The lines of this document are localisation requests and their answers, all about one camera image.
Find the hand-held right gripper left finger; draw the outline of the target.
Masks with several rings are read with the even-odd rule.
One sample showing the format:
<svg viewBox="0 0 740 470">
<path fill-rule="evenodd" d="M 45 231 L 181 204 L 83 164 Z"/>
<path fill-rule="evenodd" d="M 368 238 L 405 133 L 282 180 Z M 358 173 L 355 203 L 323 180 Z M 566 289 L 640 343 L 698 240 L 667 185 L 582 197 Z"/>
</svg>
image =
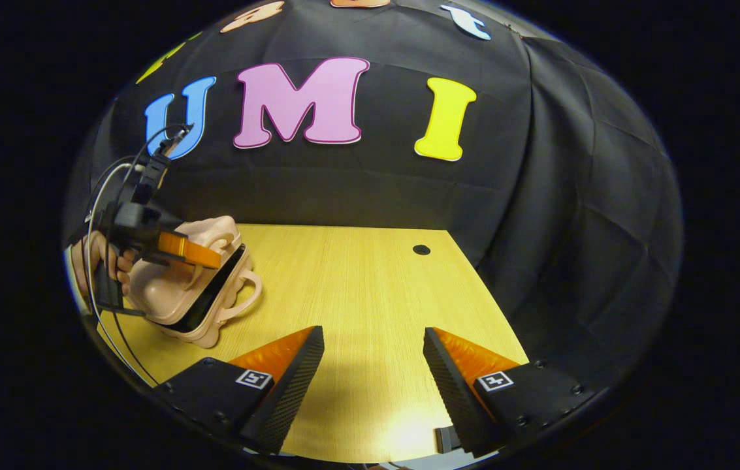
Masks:
<svg viewBox="0 0 740 470">
<path fill-rule="evenodd" d="M 209 435 L 278 453 L 324 352 L 324 328 L 311 325 L 229 361 L 197 360 L 153 393 Z"/>
</svg>

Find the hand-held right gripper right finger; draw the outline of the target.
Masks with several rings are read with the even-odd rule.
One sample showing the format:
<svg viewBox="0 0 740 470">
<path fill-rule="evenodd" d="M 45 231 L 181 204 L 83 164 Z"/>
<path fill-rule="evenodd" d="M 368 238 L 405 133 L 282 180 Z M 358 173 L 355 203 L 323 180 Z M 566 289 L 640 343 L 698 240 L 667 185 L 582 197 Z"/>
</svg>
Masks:
<svg viewBox="0 0 740 470">
<path fill-rule="evenodd" d="M 423 355 L 461 447 L 474 457 L 549 439 L 599 394 L 548 360 L 521 365 L 441 328 L 426 328 Z"/>
</svg>

